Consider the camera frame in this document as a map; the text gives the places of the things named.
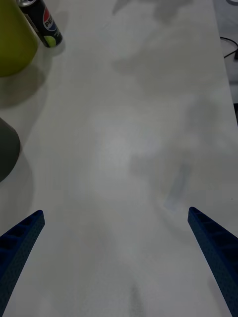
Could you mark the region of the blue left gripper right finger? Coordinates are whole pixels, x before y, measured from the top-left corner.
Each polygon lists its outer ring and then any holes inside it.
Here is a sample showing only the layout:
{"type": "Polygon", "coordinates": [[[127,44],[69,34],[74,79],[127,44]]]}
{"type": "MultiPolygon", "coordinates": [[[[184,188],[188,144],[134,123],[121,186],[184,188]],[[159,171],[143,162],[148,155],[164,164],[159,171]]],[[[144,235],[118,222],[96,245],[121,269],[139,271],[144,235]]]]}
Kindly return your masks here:
{"type": "Polygon", "coordinates": [[[195,207],[188,224],[233,317],[238,315],[238,238],[195,207]]]}

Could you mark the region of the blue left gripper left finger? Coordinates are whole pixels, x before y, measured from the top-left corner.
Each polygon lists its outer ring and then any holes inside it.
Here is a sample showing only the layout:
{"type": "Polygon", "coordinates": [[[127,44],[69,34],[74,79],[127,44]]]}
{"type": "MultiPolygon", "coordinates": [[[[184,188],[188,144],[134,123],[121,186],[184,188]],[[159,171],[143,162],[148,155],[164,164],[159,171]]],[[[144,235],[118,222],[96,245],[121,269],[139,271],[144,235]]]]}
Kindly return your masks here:
{"type": "Polygon", "coordinates": [[[44,213],[38,210],[0,237],[0,316],[44,225],[44,213]]]}

